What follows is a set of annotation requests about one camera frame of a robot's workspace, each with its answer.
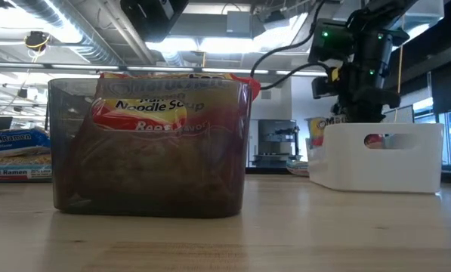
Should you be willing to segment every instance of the clear plastic bin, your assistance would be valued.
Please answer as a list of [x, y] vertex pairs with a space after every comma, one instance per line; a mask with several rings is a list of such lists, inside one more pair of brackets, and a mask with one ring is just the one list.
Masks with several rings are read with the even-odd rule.
[[[82, 214], [237, 214], [251, 97], [247, 84], [227, 79], [50, 81], [54, 206]], [[96, 106], [118, 99], [180, 102], [186, 117], [167, 131], [98, 125]]]

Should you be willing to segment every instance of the white plastic bin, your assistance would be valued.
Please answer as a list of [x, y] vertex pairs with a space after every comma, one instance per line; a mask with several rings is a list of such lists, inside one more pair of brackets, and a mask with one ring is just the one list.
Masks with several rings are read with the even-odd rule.
[[[370, 149], [369, 134], [387, 134]], [[443, 124], [335, 124], [322, 147], [308, 150], [310, 179], [334, 190], [436, 193], [440, 190]]]

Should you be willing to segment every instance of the black cable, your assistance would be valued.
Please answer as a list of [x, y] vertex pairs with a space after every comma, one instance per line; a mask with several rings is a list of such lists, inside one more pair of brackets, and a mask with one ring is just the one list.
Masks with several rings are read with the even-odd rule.
[[271, 85], [261, 87], [261, 90], [268, 90], [268, 89], [274, 88], [277, 85], [279, 85], [280, 83], [284, 82], [289, 77], [291, 77], [292, 75], [294, 75], [294, 73], [296, 73], [304, 68], [311, 67], [311, 66], [321, 66], [322, 68], [324, 68], [324, 70], [326, 71], [326, 74], [328, 75], [329, 81], [331, 81], [331, 73], [330, 73], [329, 66], [325, 65], [324, 63], [307, 63], [307, 64], [301, 65], [301, 66], [293, 69], [287, 75], [283, 76], [282, 78], [280, 78], [276, 82], [272, 83]]
[[316, 13], [314, 14], [313, 22], [310, 25], [309, 35], [306, 37], [306, 39], [304, 39], [302, 42], [299, 42], [299, 43], [294, 44], [294, 45], [282, 46], [280, 48], [276, 48], [276, 49], [273, 49], [271, 51], [268, 51], [266, 54], [264, 54], [262, 57], [260, 57], [254, 63], [254, 66], [252, 67], [252, 69], [250, 71], [250, 77], [251, 78], [254, 78], [255, 70], [257, 69], [258, 65], [261, 64], [261, 62], [264, 61], [270, 55], [275, 54], [275, 53], [280, 52], [280, 51], [289, 50], [289, 49], [293, 49], [293, 48], [298, 48], [299, 46], [304, 45], [306, 42], [309, 42], [310, 38], [312, 38], [313, 35], [314, 35], [314, 30], [316, 29], [317, 18], [319, 17], [319, 12], [320, 12], [320, 10], [323, 7], [325, 2], [326, 2], [326, 0], [321, 0], [319, 5], [317, 6]]

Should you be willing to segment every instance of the wooden table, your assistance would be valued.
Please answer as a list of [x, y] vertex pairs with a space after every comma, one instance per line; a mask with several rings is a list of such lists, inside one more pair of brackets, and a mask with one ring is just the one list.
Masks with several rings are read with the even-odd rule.
[[0, 184], [0, 271], [451, 271], [451, 185], [340, 193], [247, 177], [225, 219], [66, 215], [50, 184]]

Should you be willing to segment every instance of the instant noodle package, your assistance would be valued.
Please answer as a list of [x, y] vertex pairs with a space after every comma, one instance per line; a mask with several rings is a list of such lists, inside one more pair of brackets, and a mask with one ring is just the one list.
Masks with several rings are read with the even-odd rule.
[[240, 211], [257, 82], [101, 78], [49, 83], [56, 208], [194, 218]]

